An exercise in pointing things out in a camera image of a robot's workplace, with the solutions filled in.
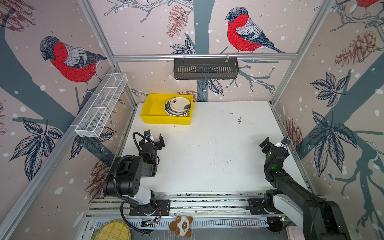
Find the bird illustration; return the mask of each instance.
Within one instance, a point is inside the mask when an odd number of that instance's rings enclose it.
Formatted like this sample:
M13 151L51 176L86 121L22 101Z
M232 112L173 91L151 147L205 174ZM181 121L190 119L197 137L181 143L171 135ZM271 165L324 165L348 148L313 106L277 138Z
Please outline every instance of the bird illustration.
M363 8L365 8L365 14L362 17L364 17L365 15L369 15L370 14L370 13L367 12L367 7L371 6L374 3L377 3L380 0L346 0L346 1L341 2L340 4L343 4L343 3L346 3L346 2L349 2L349 1L356 2L351 7L351 9L350 9L350 11L351 11L350 16L351 15L353 16L353 12L357 9L357 7L363 7Z
M256 49L262 48L284 53L275 47L259 26L254 24L244 7L231 9L225 19L228 20L228 40L237 49L236 53L240 51L253 53Z
M44 61L49 59L68 80L76 83L87 83L87 90L83 92L83 96L86 93L92 93L88 90L88 81L93 75L97 76L96 68L98 64L107 59L84 48L72 47L60 42L53 36L48 36L42 40L40 51Z

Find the white wire basket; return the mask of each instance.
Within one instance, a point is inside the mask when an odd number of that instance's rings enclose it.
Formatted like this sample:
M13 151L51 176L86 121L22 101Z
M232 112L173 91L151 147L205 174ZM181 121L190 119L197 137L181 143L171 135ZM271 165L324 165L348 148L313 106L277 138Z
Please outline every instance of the white wire basket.
M125 74L111 74L107 83L93 101L92 106L76 127L75 131L80 137L100 136L127 82L128 79Z

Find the yellow plastic bin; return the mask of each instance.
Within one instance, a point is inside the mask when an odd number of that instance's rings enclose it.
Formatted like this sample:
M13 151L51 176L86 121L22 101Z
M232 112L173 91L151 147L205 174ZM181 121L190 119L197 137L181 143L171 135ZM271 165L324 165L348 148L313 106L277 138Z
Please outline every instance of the yellow plastic bin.
M165 109L165 103L175 97L183 97L189 100L191 103L191 111L185 117L172 117L169 116ZM147 100L145 100L143 109L141 111L141 118L145 123L156 124L181 124L190 125L192 112L193 112L193 95L180 95L180 94L149 94Z

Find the black hanging basket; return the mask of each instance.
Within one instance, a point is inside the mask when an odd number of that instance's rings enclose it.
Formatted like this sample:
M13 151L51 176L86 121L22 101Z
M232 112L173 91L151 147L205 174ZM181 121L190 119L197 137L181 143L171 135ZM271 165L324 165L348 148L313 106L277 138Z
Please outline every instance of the black hanging basket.
M175 58L175 79L235 79L239 73L237 58Z

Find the plush toy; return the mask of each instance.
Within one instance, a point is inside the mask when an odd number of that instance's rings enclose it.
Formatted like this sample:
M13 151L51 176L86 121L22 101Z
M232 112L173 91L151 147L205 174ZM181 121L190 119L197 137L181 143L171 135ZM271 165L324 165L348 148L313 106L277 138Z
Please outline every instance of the plush toy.
M170 223L169 229L171 232L175 232L177 236L185 236L189 238L192 236L191 229L189 228L192 221L192 217L177 217L175 221Z

